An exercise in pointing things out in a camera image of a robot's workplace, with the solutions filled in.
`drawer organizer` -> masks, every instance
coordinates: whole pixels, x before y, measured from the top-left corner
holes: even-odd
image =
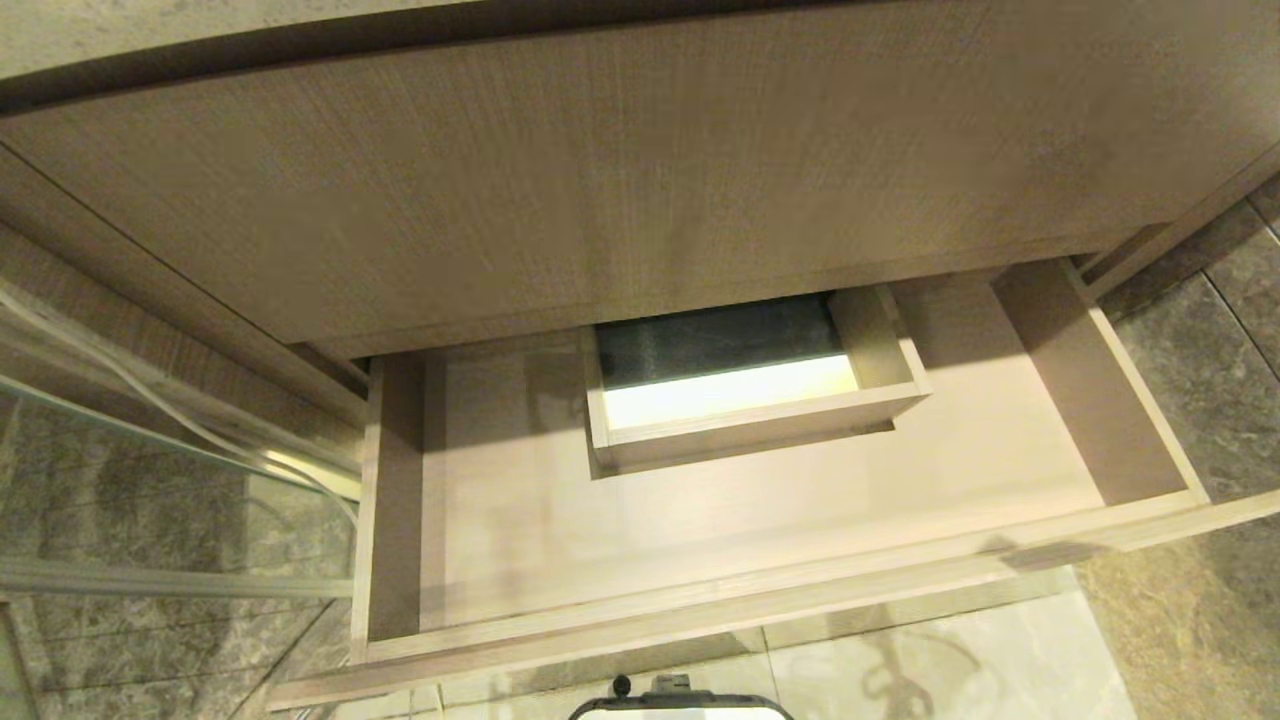
[[[769,320],[796,329],[773,338],[759,327]],[[753,342],[759,336],[764,347]],[[686,364],[718,355],[736,363],[730,372],[680,373],[650,347],[698,355]],[[581,354],[591,450],[604,474],[888,429],[929,393],[887,286],[584,328]],[[611,387],[604,364],[623,365],[612,373],[623,380],[641,377]]]
[[[604,421],[591,329],[375,359],[356,666],[271,705],[928,594],[1280,505],[1208,502],[1066,261],[831,310],[858,389],[644,433]]]

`gray marble wall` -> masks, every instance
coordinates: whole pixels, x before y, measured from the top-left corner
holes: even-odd
[[[1280,488],[1280,176],[1103,301],[1215,501]],[[1280,717],[1280,518],[1079,568],[1138,716]]]
[[[325,498],[27,400],[0,400],[0,553],[349,575]],[[329,605],[9,596],[41,716],[229,717]]]

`small wooden tray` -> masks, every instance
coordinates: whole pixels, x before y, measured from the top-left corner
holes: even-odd
[[[588,427],[598,471],[648,470],[892,429],[893,418],[931,392],[892,292],[883,284],[841,290],[827,306],[856,389],[628,427],[611,421],[596,329],[582,328]],[[759,382],[750,373],[736,379]]]

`white cable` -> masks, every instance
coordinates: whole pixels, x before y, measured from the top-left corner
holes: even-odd
[[[347,502],[338,493],[329,489],[324,483],[321,483],[312,475],[294,468],[293,465],[289,465],[288,462],[275,460],[274,457],[266,457],[264,455],[259,455],[252,450],[247,450],[244,447],[241,447],[230,441],[227,441],[214,434],[211,430],[206,429],[204,425],[191,419],[183,411],[170,405],[169,401],[156,395],[150,387],[146,386],[146,383],[140,380],[138,377],[133,374],[133,372],[131,372],[119,360],[116,360],[111,355],[110,350],[101,347],[87,338],[78,337],[77,334],[60,327],[56,320],[45,318],[40,313],[31,310],[20,301],[18,301],[14,296],[9,295],[9,292],[4,287],[0,287],[0,304],[9,307],[9,310],[13,311],[14,315],[18,315],[27,323],[54,336],[55,338],[65,342],[67,345],[70,345],[72,347],[97,360],[102,365],[106,365],[108,369],[119,375],[120,379],[128,383],[128,386],[132,387],[134,391],[137,391],[138,395],[151,401],[152,405],[163,410],[166,415],[177,420],[182,427],[187,428],[196,436],[225,450],[227,452],[230,452],[233,455],[239,455],[241,457],[246,457],[248,460],[257,460],[259,462],[262,462],[265,465],[271,465],[282,470],[285,470],[288,473],[293,473],[298,478],[315,486],[329,500],[332,500],[334,505],[337,505],[342,510],[343,515],[346,515],[347,519],[351,520],[352,525],[357,524],[356,514],[351,510],[351,506],[347,505]]]

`drawer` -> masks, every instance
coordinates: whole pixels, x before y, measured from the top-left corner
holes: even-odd
[[[581,331],[376,359],[356,665],[271,705],[975,585],[1280,509],[1210,503],[1066,261],[859,296],[932,391],[891,427],[613,475]]]

